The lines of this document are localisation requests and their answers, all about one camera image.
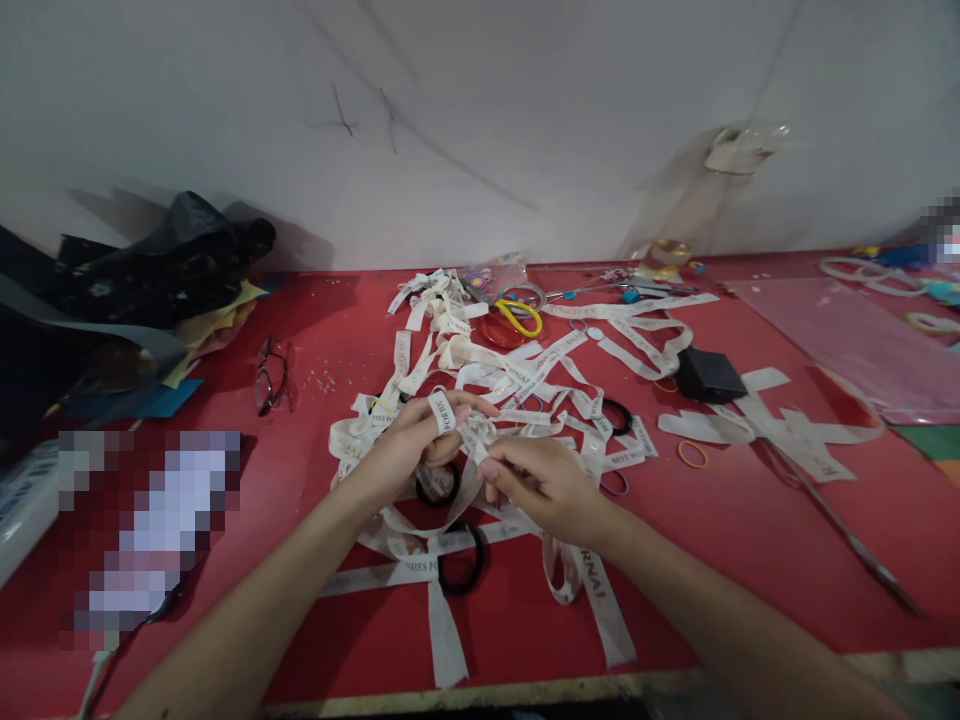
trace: pink plastic sheet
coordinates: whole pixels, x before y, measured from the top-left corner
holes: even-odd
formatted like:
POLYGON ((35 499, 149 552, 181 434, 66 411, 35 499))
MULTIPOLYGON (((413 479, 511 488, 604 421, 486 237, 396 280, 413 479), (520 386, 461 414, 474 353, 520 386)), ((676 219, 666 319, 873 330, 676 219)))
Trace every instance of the pink plastic sheet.
POLYGON ((727 283, 895 425, 960 423, 960 354, 830 278, 727 283))

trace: black hair tie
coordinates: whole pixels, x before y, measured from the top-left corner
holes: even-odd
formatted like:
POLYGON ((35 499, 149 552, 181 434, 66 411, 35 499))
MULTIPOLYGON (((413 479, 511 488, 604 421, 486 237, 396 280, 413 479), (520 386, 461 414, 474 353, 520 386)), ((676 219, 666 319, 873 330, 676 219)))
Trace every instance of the black hair tie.
POLYGON ((451 597, 463 597, 477 586, 477 582, 480 580, 480 573, 483 572, 483 564, 486 561, 486 549, 483 545, 483 538, 480 537, 480 532, 473 525, 459 522, 451 525, 447 532, 458 532, 460 530, 468 530, 473 536, 473 542, 477 546, 477 560, 473 565, 473 569, 470 571, 470 576, 466 580, 462 583, 451 585, 447 582, 447 578, 443 574, 443 559, 446 556, 440 555, 437 557, 437 580, 440 582, 440 589, 443 590, 444 595, 451 597))
POLYGON ((423 484, 420 482, 419 476, 417 477, 416 490, 417 497, 427 507, 447 507, 452 504, 456 499, 457 494, 460 492, 460 469, 454 465, 452 462, 447 463, 443 466, 445 470, 449 470, 453 475, 453 487, 450 488, 450 492, 445 496, 437 498, 436 500, 432 499, 428 494, 423 484))
POLYGON ((623 418, 623 427, 613 428, 613 437, 620 437, 621 435, 626 435, 633 428, 633 415, 630 414, 630 411, 627 410, 623 405, 618 403, 616 400, 611 400, 610 398, 604 398, 603 404, 605 406, 609 405, 614 410, 620 413, 623 418))

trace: scissors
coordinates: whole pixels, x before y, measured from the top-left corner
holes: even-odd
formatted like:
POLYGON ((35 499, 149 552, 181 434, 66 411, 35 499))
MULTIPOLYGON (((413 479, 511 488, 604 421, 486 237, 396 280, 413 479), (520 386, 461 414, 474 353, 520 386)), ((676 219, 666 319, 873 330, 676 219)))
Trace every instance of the scissors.
POLYGON ((514 289, 532 290, 537 295, 536 306, 527 305, 526 303, 517 302, 516 300, 510 300, 509 298, 504 297, 503 291, 500 292, 496 300, 490 300, 486 295, 483 294, 483 292, 473 287, 469 283, 464 284, 464 287, 475 300, 478 302, 484 302, 491 308, 496 308, 503 313, 503 316, 511 325, 513 325, 514 329, 524 337, 536 337, 543 331, 543 319, 540 317, 540 313, 538 313, 537 310, 546 305, 547 299, 543 294, 543 290, 533 283, 521 283, 519 285, 513 285, 511 287, 504 288, 504 291, 514 289), (529 330, 524 327, 523 324, 517 320, 513 310, 516 310, 516 315, 519 315, 520 317, 532 317, 534 323, 536 324, 536 328, 534 330, 529 330))

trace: red tabletop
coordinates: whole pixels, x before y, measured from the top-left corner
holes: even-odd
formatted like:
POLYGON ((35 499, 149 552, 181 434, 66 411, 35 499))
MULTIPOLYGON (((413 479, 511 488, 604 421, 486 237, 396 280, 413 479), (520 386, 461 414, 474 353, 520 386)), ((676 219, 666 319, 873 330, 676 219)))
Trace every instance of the red tabletop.
MULTIPOLYGON (((707 277, 743 279, 761 272, 777 277, 772 268, 791 277, 816 274, 810 257, 800 255, 774 261, 715 259, 707 277), (757 269, 758 262, 763 269, 757 269)), ((327 452, 329 426, 353 414, 349 408, 358 392, 379 392, 392 374, 393 339, 406 311, 388 316, 385 310, 397 284, 411 276, 410 271, 286 276, 233 345, 201 362, 193 376, 205 383, 177 416, 144 425, 146 431, 238 430, 255 442, 241 477, 239 510, 228 513, 227 532, 191 583, 189 602, 168 620, 141 628, 124 647, 98 712, 115 710, 326 495, 337 468, 327 452), (254 409, 253 369, 270 334, 287 350, 297 407, 260 418, 254 409)), ((578 277, 531 273, 531 279, 548 288, 575 284, 571 280, 578 277)), ((599 301, 598 296, 592 301, 599 301)), ((926 299, 909 303, 909 309, 943 314, 926 299)), ((770 366, 786 373, 791 383, 762 394, 775 414, 791 407, 815 422, 837 421, 808 374, 807 359, 745 303, 723 298, 674 315, 693 329, 699 348, 726 353, 741 373, 770 366)), ((569 331, 563 320, 544 319, 544 344, 569 331)), ((474 335, 479 342, 479 333, 474 335)), ((425 337, 415 334, 413 357, 425 337)), ((572 357, 588 380, 643 418, 660 452, 659 458, 625 471, 632 490, 616 502, 837 652, 960 645, 960 492, 905 441, 888 431, 865 445, 831 446, 859 480, 821 490, 931 620, 911 617, 897 604, 811 501, 774 476, 753 447, 704 444, 709 467, 684 465, 676 455, 680 438, 657 430, 657 417, 678 408, 699 411, 695 403, 654 388, 592 342, 572 357)), ((566 380, 563 368, 558 366, 551 379, 566 380)), ((478 511, 469 512, 481 520, 478 511)), ((0 719, 76 713, 90 674, 91 653, 59 649, 60 613, 72 607, 77 588, 58 567, 58 557, 65 550, 78 552, 57 532, 60 522, 0 592, 0 719)), ((385 561, 357 547, 346 567, 385 561)), ((635 664, 617 672, 696 666, 693 652, 643 595, 615 570, 610 575, 639 655, 635 664)), ((606 671, 585 594, 569 607, 556 603, 543 576, 539 540, 533 537, 493 546, 475 591, 451 598, 450 606, 470 671, 464 684, 606 671)), ((411 585, 318 601, 265 702, 432 687, 427 589, 411 585)))

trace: teal object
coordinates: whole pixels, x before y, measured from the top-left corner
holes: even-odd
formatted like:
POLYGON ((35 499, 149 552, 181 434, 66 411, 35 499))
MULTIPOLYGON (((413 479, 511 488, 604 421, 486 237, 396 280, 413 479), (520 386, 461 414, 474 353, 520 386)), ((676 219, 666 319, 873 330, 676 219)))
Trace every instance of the teal object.
MULTIPOLYGON (((180 406, 183 405, 202 384, 203 380, 198 378, 196 380, 184 380, 180 383, 180 387, 176 389, 159 387, 148 393, 137 402, 137 404, 129 408, 124 408, 124 412, 120 417, 173 417, 173 414, 180 409, 180 406)), ((70 417, 97 418, 104 415, 114 403, 122 401, 124 395, 128 394, 130 393, 88 395, 71 398, 64 402, 64 409, 70 417)))
POLYGON ((960 305, 960 292, 954 290, 954 285, 956 283, 952 282, 931 282, 927 283, 925 290, 927 295, 932 297, 939 303, 943 303, 947 307, 954 307, 960 305))

